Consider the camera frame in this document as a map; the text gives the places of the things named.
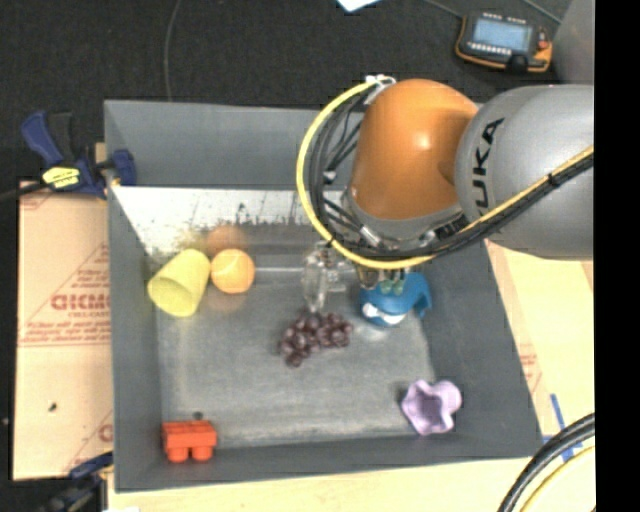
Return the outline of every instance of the clamp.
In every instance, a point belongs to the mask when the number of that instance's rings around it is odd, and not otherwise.
[[[55,192],[92,194],[106,199],[108,183],[102,171],[107,169],[116,171],[112,182],[136,184],[133,156],[126,149],[114,151],[108,160],[100,163],[93,161],[88,152],[75,155],[71,149],[70,122],[69,113],[53,114],[47,119],[46,112],[39,110],[20,127],[29,148],[44,160],[44,185]]]
[[[35,512],[78,512],[97,492],[104,492],[104,480],[99,472],[113,465],[113,452],[98,455],[72,469],[68,478],[69,487],[51,498],[46,505],[38,507]],[[106,496],[99,496],[100,510],[106,508]]]

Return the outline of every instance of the purple grapes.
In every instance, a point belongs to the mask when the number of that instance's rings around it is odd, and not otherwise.
[[[278,353],[290,368],[325,348],[343,348],[350,342],[353,325],[339,313],[303,313],[285,329]]]

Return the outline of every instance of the orange block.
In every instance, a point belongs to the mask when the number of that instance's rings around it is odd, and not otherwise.
[[[207,420],[166,421],[162,424],[162,443],[171,462],[184,462],[191,457],[206,461],[213,456],[218,435]]]

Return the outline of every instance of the purple toy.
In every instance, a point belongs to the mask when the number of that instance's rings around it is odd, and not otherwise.
[[[420,435],[440,434],[453,428],[451,415],[462,405],[460,390],[448,380],[429,384],[418,380],[402,400],[402,412]]]

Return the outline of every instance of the yellow cup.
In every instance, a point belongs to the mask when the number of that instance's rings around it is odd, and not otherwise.
[[[211,262],[196,249],[185,249],[147,283],[153,303],[173,316],[191,316],[198,309],[209,280]]]

